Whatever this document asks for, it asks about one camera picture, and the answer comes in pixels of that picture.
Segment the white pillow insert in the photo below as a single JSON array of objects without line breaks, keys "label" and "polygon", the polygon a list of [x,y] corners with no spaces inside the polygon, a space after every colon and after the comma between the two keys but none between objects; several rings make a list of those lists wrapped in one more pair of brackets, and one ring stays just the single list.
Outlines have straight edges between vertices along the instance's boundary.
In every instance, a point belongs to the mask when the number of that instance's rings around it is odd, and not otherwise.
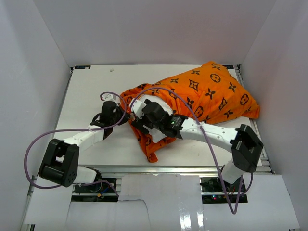
[{"label": "white pillow insert", "polygon": [[[173,109],[161,98],[157,96],[144,94],[139,98],[140,101],[145,102],[145,100],[150,100],[151,102],[158,103],[164,111],[166,111],[169,115],[173,114]],[[158,143],[163,138],[166,137],[161,131],[156,128],[152,128],[149,130],[149,134],[152,136],[153,143]]]}]

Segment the orange patterned pillowcase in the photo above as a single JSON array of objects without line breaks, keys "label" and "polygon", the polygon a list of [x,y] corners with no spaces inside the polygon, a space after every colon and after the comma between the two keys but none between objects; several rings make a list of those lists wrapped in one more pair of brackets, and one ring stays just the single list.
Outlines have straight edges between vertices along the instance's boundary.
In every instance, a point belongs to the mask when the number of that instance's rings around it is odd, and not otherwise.
[{"label": "orange patterned pillowcase", "polygon": [[257,119],[260,106],[252,95],[228,72],[209,61],[201,67],[154,84],[144,83],[121,93],[122,105],[129,105],[141,91],[167,103],[174,114],[193,117],[200,122],[218,124],[239,117]]}]

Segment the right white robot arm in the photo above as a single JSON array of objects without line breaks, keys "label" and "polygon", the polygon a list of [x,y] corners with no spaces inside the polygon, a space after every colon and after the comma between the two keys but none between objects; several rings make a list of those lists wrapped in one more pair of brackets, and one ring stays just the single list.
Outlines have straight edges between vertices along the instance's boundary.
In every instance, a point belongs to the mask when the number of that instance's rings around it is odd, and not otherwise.
[{"label": "right white robot arm", "polygon": [[172,114],[166,103],[149,99],[131,103],[134,115],[132,126],[149,134],[153,143],[164,138],[195,140],[220,147],[232,154],[231,160],[222,168],[218,188],[230,191],[244,173],[255,173],[263,150],[263,143],[253,129],[241,124],[238,128],[225,128],[198,122],[184,115]]}]

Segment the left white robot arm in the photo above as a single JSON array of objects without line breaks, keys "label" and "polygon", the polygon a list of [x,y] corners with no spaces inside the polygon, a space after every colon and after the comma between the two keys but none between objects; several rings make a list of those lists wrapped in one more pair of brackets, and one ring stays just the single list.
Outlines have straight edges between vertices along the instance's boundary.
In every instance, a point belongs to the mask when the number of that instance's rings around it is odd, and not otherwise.
[{"label": "left white robot arm", "polygon": [[95,170],[78,165],[79,155],[105,140],[112,133],[113,125],[122,125],[129,118],[130,114],[120,104],[105,101],[101,112],[94,116],[85,131],[64,140],[52,139],[49,142],[38,175],[64,187],[74,183],[85,184],[91,192],[97,192],[102,180],[96,177]]}]

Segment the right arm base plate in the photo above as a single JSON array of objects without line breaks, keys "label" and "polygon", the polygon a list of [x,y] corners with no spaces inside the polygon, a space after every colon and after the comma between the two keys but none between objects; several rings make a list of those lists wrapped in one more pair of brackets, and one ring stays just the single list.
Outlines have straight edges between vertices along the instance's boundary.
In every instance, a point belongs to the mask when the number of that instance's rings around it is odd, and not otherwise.
[{"label": "right arm base plate", "polygon": [[[247,203],[247,195],[245,183],[242,181],[240,184],[240,178],[234,184],[225,183],[227,195],[231,203],[236,203],[238,190],[241,189],[239,203]],[[223,191],[220,180],[217,177],[202,177],[200,178],[200,187],[203,204],[226,204],[227,197]]]}]

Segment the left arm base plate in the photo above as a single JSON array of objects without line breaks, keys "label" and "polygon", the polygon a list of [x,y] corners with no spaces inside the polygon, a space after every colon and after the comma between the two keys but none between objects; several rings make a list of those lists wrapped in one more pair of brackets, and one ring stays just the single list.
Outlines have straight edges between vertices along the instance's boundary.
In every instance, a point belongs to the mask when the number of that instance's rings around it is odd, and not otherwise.
[{"label": "left arm base plate", "polygon": [[118,196],[112,187],[119,192],[118,179],[102,174],[96,170],[95,182],[99,182],[89,186],[76,185],[73,188],[71,197],[72,202],[96,202],[96,203],[116,203]]}]

